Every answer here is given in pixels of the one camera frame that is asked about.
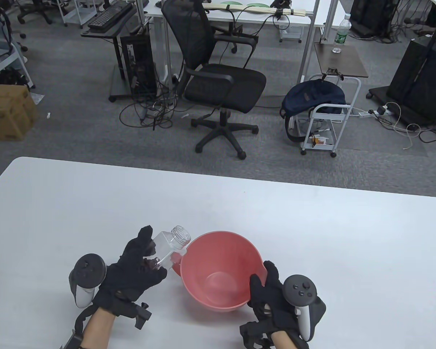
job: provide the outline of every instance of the clear plastic bottle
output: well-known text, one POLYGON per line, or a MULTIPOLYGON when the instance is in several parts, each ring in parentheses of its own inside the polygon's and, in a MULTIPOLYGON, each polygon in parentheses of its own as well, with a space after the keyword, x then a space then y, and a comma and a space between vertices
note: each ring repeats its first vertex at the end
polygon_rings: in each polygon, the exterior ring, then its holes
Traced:
POLYGON ((155 248, 152 256, 147 256, 147 263, 152 269, 161 266, 170 269, 174 263, 180 261, 180 256, 186 253, 186 246, 190 243, 190 235, 182 226, 175 226, 170 232, 162 231, 153 239, 150 247, 155 248))
POLYGON ((344 19, 341 24, 339 24, 338 32, 336 33, 336 38, 334 39, 334 53, 340 53, 342 51, 342 46, 346 42, 347 34, 349 33, 349 29, 351 28, 351 14, 346 13, 344 19))

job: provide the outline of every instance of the wooden stick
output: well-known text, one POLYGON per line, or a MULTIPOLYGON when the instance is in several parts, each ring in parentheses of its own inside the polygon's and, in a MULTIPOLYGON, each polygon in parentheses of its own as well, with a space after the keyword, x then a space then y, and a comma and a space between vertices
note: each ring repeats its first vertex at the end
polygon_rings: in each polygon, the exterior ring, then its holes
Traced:
MULTIPOLYGON (((203 5, 203 8, 205 10, 226 10, 226 8, 229 6, 229 10, 231 10, 231 11, 244 11, 244 12, 251 12, 251 13, 268 13, 270 15, 274 15, 274 13, 276 13, 276 10, 277 10, 274 7, 258 7, 258 6, 247 7, 245 5, 226 5, 226 4, 214 4, 214 3, 206 3, 206 2, 204 2, 202 5, 203 5)), ((294 15, 294 16, 305 17, 306 11, 305 10, 292 10, 291 8, 284 8, 283 15, 288 15, 288 16, 294 15)))

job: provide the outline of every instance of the green plate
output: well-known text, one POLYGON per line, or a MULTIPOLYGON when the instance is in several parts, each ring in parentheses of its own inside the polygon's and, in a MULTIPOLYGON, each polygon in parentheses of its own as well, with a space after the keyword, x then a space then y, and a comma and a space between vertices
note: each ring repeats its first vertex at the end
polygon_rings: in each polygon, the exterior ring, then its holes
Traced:
POLYGON ((269 7, 267 4, 262 4, 261 2, 253 2, 251 4, 247 4, 246 6, 255 6, 255 7, 269 7))

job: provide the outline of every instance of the keyboard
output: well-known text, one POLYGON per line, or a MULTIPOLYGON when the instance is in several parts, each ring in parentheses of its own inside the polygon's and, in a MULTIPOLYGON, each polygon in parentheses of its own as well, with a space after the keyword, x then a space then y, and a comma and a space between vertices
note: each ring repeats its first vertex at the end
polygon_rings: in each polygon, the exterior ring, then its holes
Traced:
POLYGON ((124 0, 113 2, 104 12, 94 17, 87 26, 90 29, 106 31, 113 27, 118 20, 132 9, 132 4, 124 0))

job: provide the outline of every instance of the navy backpack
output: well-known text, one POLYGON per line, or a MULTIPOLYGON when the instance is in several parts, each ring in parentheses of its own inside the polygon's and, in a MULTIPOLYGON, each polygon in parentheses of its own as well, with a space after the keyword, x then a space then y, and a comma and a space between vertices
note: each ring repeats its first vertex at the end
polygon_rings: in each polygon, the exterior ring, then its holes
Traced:
MULTIPOLYGON (((346 104, 343 90, 336 84, 323 79, 308 80, 289 90, 283 99, 279 115, 284 119, 287 137, 293 142, 303 142, 305 136, 295 137, 289 134, 289 120, 301 112, 314 108, 323 103, 346 104)), ((319 112, 340 114, 341 108, 325 107, 319 112)))

